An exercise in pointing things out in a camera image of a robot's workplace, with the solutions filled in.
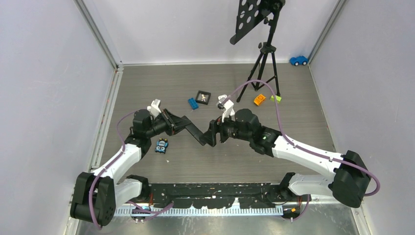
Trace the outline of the black battery cover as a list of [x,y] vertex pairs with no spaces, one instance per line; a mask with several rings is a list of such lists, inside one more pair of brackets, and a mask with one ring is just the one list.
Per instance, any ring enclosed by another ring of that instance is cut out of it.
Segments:
[[203,133],[203,140],[211,147],[216,145],[216,133],[212,130],[207,130]]

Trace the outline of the white remote control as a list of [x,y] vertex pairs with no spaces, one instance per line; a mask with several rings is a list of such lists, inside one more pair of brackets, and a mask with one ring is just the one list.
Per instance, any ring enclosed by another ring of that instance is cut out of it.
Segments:
[[225,99],[227,98],[226,94],[218,96],[218,104],[224,103]]

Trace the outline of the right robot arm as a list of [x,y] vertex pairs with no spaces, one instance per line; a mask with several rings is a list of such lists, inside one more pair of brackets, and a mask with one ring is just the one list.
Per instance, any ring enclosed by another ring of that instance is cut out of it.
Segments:
[[237,111],[234,118],[212,120],[206,133],[212,139],[211,146],[215,146],[217,134],[221,143],[228,138],[247,141],[258,154],[288,160],[317,173],[287,173],[279,188],[281,198],[286,201],[315,194],[332,196],[348,207],[358,208],[373,179],[358,153],[349,150],[340,154],[298,142],[278,130],[263,126],[249,109]]

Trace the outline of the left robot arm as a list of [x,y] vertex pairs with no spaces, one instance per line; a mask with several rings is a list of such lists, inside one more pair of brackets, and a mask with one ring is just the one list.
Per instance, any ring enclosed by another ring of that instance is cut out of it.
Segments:
[[161,133],[175,135],[191,124],[185,117],[178,117],[167,109],[152,115],[146,109],[130,113],[133,125],[121,148],[102,166],[78,175],[71,202],[70,216],[93,223],[98,229],[108,225],[115,211],[135,199],[146,202],[150,196],[145,177],[130,176],[119,180],[149,151],[151,138]]

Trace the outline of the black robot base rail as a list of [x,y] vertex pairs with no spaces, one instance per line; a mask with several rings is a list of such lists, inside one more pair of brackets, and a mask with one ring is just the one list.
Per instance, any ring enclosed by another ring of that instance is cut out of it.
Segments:
[[143,184],[134,203],[160,209],[168,205],[175,209],[228,209],[236,204],[242,209],[268,209],[288,202],[311,201],[311,196],[295,195],[287,187],[273,183],[150,183],[137,175],[127,179]]

